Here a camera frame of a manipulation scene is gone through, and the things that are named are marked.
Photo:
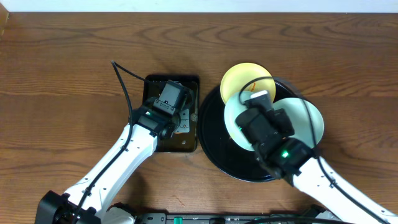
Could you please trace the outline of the pale green plate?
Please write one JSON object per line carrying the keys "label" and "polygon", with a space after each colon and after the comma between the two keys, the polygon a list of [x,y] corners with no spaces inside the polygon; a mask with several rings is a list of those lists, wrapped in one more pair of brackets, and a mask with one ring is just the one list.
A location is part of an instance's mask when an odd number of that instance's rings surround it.
{"label": "pale green plate", "polygon": [[314,143],[312,130],[307,113],[309,111],[315,135],[315,142],[318,144],[321,141],[324,133],[324,120],[319,110],[309,101],[302,100],[300,98],[284,98],[276,101],[273,106],[275,110],[284,109],[287,113],[295,131],[292,138],[298,139],[308,147],[313,148]]}

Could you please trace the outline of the light blue plate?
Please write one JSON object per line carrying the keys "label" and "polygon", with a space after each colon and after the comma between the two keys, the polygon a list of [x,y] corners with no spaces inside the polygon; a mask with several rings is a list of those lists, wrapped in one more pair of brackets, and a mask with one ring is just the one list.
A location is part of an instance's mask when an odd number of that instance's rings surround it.
{"label": "light blue plate", "polygon": [[239,93],[233,94],[227,101],[224,108],[224,123],[228,134],[232,140],[241,148],[254,152],[252,144],[246,139],[241,128],[236,124],[236,118],[247,110],[246,106],[240,103],[240,100],[246,101],[255,98],[256,96],[266,95],[270,98],[270,94],[267,90],[262,90],[257,93],[251,91],[243,91],[241,96]]}

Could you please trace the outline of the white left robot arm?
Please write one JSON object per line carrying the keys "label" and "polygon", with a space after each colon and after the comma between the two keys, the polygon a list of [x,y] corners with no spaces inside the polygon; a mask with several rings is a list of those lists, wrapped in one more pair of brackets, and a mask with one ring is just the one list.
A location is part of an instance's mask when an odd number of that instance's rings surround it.
{"label": "white left robot arm", "polygon": [[188,118],[192,104],[150,98],[129,110],[129,122],[112,148],[75,185],[59,195],[48,191],[40,200],[36,223],[134,223],[135,218],[111,202],[132,173],[171,138]]}

